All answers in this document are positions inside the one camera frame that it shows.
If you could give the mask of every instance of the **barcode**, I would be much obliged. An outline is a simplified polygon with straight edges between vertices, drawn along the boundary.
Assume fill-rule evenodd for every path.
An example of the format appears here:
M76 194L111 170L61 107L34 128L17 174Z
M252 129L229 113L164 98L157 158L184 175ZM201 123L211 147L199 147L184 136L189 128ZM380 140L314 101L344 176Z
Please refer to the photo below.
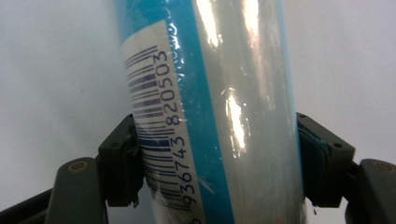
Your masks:
M178 86L184 75L174 66L181 58L170 49L165 21L132 35L122 55L151 198L180 222L205 223Z
M161 193L154 197L154 200L169 208L190 211L191 207L182 200L177 168L172 156L170 139L176 132L175 128L169 128L166 123L160 82L153 61L153 57L158 55L163 55L163 51L159 54L158 47L152 46L137 52L125 62L127 71L130 71L127 78L133 101L136 132L143 151L148 186L153 192ZM167 70L169 69L163 68L160 72L164 73ZM170 99L175 92L169 94L172 95L164 96L163 93L163 97Z

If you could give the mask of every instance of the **white wall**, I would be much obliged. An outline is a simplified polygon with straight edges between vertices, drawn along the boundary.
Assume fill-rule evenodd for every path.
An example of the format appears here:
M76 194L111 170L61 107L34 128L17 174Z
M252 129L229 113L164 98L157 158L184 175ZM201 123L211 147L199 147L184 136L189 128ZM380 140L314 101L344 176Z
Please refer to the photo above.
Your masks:
M284 0L297 110L396 163L396 2ZM57 168L96 149L130 110L109 1L0 0L0 210L51 188ZM113 223L152 222L110 209ZM307 206L309 223L343 209Z

